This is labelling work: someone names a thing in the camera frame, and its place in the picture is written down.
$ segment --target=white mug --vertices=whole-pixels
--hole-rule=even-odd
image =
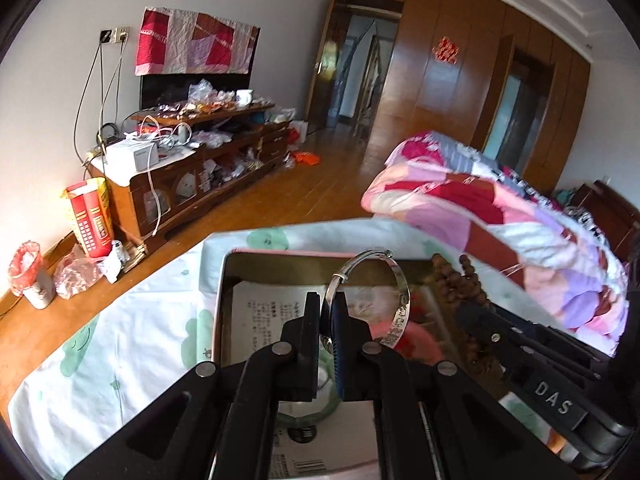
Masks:
[[[254,91],[238,90],[236,91],[236,100],[239,107],[248,106],[254,101]]]

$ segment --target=silver bracelet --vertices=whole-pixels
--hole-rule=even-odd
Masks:
[[[380,344],[388,346],[389,348],[393,348],[396,346],[402,334],[404,333],[404,329],[406,328],[406,324],[409,320],[409,308],[411,304],[410,292],[409,292],[409,283],[406,280],[406,276],[404,272],[402,272],[401,267],[398,263],[393,259],[393,253],[391,251],[383,251],[383,250],[370,250],[364,251],[363,253],[358,254],[356,257],[352,258],[348,262],[346,262],[342,268],[334,274],[332,277],[329,286],[326,289],[326,294],[324,295],[324,300],[329,307],[329,326],[331,326],[331,312],[334,304],[335,293],[338,292],[338,288],[343,284],[349,281],[349,274],[351,271],[364,260],[368,258],[379,258],[384,262],[388,263],[389,267],[394,273],[396,277],[396,281],[398,282],[398,291],[400,293],[398,310],[396,310],[396,314],[394,315],[394,320],[391,323],[391,327],[389,328],[389,332],[380,340]],[[334,353],[334,348],[331,342],[331,338],[327,336],[321,336],[322,346],[330,353]]]

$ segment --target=wooden headboard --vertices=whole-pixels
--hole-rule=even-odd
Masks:
[[[608,238],[613,253],[626,262],[631,240],[640,231],[638,209],[599,180],[583,184],[571,199],[571,205],[582,206],[593,215],[594,222]]]

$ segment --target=metal bolt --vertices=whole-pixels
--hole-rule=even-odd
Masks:
[[[211,377],[216,373],[216,365],[211,361],[205,361],[196,366],[196,375],[199,377]]]
[[[458,371],[458,367],[451,361],[441,361],[438,363],[438,372],[442,375],[452,376]]]
[[[376,355],[382,352],[382,346],[375,341],[367,341],[362,345],[362,351],[368,355]]]
[[[293,347],[286,341],[278,341],[271,346],[271,351],[276,355],[287,355],[293,350]]]

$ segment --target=electrical outlet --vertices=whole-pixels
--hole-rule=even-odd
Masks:
[[[100,31],[100,43],[111,43],[116,37],[116,28],[104,28]]]
[[[129,31],[131,30],[131,27],[118,27],[116,29],[116,34],[114,36],[114,43],[123,43],[124,41],[127,41],[127,38],[129,37]]]

